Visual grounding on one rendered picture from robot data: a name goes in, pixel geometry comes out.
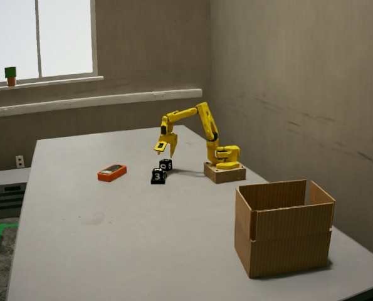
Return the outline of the orange digital multimeter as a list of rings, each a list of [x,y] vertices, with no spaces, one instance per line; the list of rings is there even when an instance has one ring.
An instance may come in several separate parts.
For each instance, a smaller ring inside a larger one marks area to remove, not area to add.
[[[110,167],[98,172],[97,177],[99,181],[111,182],[125,173],[127,173],[127,166],[113,164]]]

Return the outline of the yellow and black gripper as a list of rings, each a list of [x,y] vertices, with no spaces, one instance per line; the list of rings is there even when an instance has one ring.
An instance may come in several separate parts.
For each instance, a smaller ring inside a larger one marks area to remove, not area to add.
[[[177,145],[177,134],[175,133],[170,133],[169,135],[160,135],[159,141],[154,150],[157,151],[157,154],[159,155],[160,152],[164,151],[167,144],[170,144],[170,158],[172,158]]]

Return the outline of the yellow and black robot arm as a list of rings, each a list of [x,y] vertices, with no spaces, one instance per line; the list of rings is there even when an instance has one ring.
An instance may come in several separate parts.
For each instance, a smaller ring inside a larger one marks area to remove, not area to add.
[[[199,113],[205,133],[208,138],[208,140],[206,141],[206,148],[208,148],[208,159],[212,162],[212,165],[216,165],[216,169],[229,170],[234,169],[235,167],[239,167],[239,163],[237,162],[237,147],[235,147],[234,145],[218,147],[218,131],[206,102],[196,105],[194,109],[186,110],[186,112],[183,111],[179,114],[177,113],[179,113],[179,111],[169,113],[162,118],[162,125],[160,126],[161,135],[169,135],[173,131],[173,122],[184,117]],[[215,156],[215,151],[217,157]]]

